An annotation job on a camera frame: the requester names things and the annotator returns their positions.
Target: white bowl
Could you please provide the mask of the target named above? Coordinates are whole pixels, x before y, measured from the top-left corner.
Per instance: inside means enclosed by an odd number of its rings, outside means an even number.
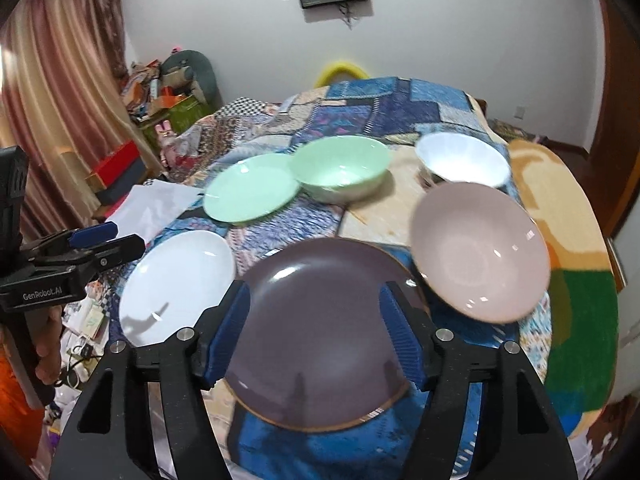
[[[415,152],[431,173],[449,182],[502,187],[511,177],[509,163],[498,150],[468,135],[429,134],[418,141]]]
[[[215,233],[169,238],[131,273],[120,299],[122,331],[135,346],[160,343],[217,306],[236,276],[231,248]]]

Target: purple plate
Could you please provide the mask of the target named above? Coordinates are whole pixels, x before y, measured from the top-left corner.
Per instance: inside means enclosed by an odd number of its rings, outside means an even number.
[[[299,242],[243,277],[251,309],[226,381],[262,420],[297,431],[332,431],[381,413],[407,389],[380,317],[380,286],[396,281],[424,308],[411,274],[369,244]]]

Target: baseboard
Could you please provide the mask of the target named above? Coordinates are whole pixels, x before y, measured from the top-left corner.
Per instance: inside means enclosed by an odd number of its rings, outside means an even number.
[[[613,246],[613,238],[605,238],[604,244],[607,247],[607,253],[609,253],[609,261],[611,263],[611,270],[613,271],[613,277],[616,280],[616,290],[620,292],[626,287],[625,273],[622,272],[622,266],[620,260],[616,254],[616,248]]]
[[[553,140],[553,139],[545,139],[543,144],[546,147],[551,148],[552,150],[560,150],[564,152],[577,153],[585,160],[589,156],[589,152],[584,149],[584,146],[576,146],[575,144],[569,144],[567,142],[561,142],[560,140]]]

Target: curtain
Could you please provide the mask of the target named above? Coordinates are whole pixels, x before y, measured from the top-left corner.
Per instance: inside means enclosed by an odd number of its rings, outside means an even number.
[[[0,142],[31,159],[26,239],[91,224],[99,203],[84,178],[124,142],[161,170],[120,99],[122,24],[120,0],[21,0],[0,32]]]

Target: light green plate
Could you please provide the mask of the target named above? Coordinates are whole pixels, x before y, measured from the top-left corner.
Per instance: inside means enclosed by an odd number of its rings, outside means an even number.
[[[242,224],[280,209],[300,190],[290,160],[290,155],[268,153],[234,164],[207,187],[204,211],[214,220]]]

